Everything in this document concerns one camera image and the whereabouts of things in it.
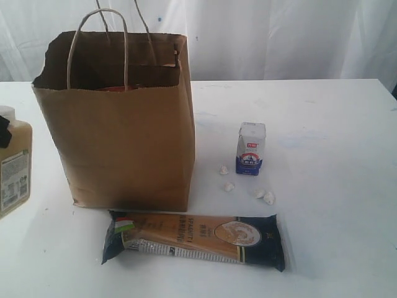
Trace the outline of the small white blue milk carton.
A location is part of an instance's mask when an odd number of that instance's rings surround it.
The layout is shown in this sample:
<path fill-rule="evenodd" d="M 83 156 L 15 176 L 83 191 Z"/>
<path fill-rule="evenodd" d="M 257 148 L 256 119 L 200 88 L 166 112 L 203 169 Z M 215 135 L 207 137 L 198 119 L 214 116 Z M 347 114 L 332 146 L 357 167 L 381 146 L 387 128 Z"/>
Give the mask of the small white blue milk carton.
<path fill-rule="evenodd" d="M 266 129 L 265 124 L 243 122 L 239 129 L 236 149 L 236 173 L 257 176 L 260 172 Z"/>

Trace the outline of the white garlic clove lower left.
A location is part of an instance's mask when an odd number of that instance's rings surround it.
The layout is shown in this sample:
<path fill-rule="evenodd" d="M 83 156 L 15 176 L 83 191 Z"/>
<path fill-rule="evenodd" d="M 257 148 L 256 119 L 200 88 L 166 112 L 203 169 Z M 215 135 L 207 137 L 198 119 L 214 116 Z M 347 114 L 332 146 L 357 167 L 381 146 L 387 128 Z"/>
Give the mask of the white garlic clove lower left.
<path fill-rule="evenodd" d="M 225 184 L 224 184 L 224 186 L 223 186 L 223 190 L 225 191 L 225 192 L 231 192 L 232 190 L 234 190 L 235 189 L 235 185 L 233 184 L 233 183 L 231 183 L 231 182 L 226 182 Z"/>

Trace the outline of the white garlic clove far left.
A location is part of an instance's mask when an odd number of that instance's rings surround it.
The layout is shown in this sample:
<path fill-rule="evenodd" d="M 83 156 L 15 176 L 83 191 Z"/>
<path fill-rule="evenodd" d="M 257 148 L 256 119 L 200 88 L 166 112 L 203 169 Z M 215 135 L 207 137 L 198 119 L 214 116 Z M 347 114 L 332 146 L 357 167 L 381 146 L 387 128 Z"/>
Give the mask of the white garlic clove far left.
<path fill-rule="evenodd" d="M 227 174 L 229 173 L 229 170 L 228 170 L 228 168 L 227 168 L 225 165 L 222 165 L 222 166 L 220 167 L 219 173 L 220 173 L 221 175 L 227 175 Z"/>

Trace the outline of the yellow grain plastic bottle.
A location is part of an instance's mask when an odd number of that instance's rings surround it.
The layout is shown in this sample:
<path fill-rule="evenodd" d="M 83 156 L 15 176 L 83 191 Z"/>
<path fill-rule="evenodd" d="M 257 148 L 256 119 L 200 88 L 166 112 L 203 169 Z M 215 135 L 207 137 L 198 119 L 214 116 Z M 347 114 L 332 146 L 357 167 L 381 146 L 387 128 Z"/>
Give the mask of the yellow grain plastic bottle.
<path fill-rule="evenodd" d="M 1 148 L 1 217 L 30 197 L 32 170 L 32 126 L 16 118 L 13 107 L 1 106 L 1 116 L 10 120 L 12 134 L 7 148 Z"/>

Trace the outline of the kraft pouch with orange label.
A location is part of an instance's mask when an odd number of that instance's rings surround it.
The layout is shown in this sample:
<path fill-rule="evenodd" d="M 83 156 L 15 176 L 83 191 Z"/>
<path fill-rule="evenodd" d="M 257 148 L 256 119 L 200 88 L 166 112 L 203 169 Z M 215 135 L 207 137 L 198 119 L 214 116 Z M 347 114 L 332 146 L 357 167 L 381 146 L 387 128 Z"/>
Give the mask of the kraft pouch with orange label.
<path fill-rule="evenodd" d="M 105 91 L 105 92 L 125 92 L 125 91 L 132 91 L 138 89 L 139 86 L 112 86 L 112 87 L 105 87 L 99 88 L 98 91 Z"/>

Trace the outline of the spaghetti pack dark blue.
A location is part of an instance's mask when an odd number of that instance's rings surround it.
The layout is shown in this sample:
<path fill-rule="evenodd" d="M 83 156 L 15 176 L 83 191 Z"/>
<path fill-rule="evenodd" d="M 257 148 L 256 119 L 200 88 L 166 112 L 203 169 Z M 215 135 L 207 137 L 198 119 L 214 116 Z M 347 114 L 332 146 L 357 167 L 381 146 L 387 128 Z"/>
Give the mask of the spaghetti pack dark blue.
<path fill-rule="evenodd" d="M 276 215 L 224 217 L 110 211 L 102 262 L 125 250 L 282 272 L 286 261 Z"/>

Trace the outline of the white backdrop curtain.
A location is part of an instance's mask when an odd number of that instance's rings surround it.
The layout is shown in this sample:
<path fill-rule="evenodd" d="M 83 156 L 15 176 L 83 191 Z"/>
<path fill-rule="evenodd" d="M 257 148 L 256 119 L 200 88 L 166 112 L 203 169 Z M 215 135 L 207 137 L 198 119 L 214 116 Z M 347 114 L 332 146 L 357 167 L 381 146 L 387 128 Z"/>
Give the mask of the white backdrop curtain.
<path fill-rule="evenodd" d="M 30 81 L 48 44 L 86 31 L 187 37 L 193 80 L 359 79 L 396 86 L 395 1 L 2 1 L 1 80 Z"/>

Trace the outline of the brown paper shopping bag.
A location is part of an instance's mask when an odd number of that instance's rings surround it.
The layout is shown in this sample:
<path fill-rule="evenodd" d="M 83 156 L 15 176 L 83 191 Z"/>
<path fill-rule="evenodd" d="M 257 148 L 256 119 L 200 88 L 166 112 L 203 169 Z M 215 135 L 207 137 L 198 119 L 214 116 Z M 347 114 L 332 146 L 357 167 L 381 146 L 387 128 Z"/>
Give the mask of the brown paper shopping bag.
<path fill-rule="evenodd" d="M 97 90 L 112 86 L 139 88 Z M 32 87 L 76 205 L 187 210 L 195 125 L 185 35 L 62 32 Z"/>

